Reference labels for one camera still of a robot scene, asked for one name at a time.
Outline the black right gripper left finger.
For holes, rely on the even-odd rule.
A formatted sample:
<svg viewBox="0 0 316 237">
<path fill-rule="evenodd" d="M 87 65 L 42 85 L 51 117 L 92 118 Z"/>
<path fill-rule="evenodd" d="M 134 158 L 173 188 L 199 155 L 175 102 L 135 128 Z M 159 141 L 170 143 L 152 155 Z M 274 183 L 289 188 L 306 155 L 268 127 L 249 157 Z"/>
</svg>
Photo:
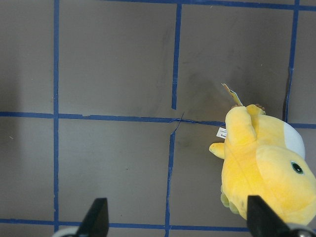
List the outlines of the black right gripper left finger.
<svg viewBox="0 0 316 237">
<path fill-rule="evenodd" d="M 96 198 L 77 230 L 78 237 L 106 237 L 109 231 L 107 198 Z"/>
</svg>

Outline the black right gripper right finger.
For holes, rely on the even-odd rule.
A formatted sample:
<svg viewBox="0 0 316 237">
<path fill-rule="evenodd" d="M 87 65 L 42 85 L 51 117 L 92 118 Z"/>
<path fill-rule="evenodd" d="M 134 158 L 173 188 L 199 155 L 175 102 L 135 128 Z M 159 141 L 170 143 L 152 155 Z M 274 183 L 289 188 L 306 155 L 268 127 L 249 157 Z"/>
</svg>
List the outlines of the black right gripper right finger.
<svg viewBox="0 0 316 237">
<path fill-rule="evenodd" d="M 260 196 L 247 198 L 247 228 L 253 237 L 285 237 L 289 227 Z"/>
</svg>

